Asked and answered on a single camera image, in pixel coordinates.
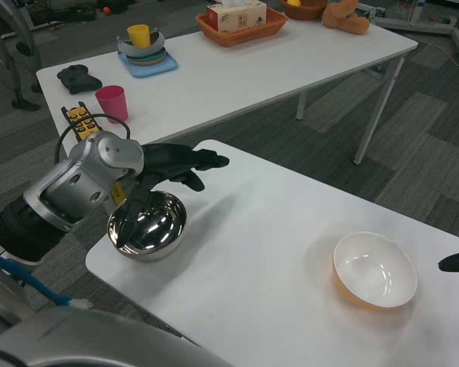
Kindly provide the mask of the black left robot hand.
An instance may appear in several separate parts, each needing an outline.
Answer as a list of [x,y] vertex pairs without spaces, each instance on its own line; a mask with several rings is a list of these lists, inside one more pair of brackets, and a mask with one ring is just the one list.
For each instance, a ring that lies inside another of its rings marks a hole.
[[205,186],[195,174],[222,168],[229,164],[229,158],[215,151],[198,151],[186,145],[149,144],[142,146],[144,165],[142,172],[135,179],[125,202],[125,214],[117,220],[119,225],[116,247],[127,244],[135,231],[138,215],[146,204],[151,202],[151,189],[166,180],[181,183],[193,191],[200,192]]

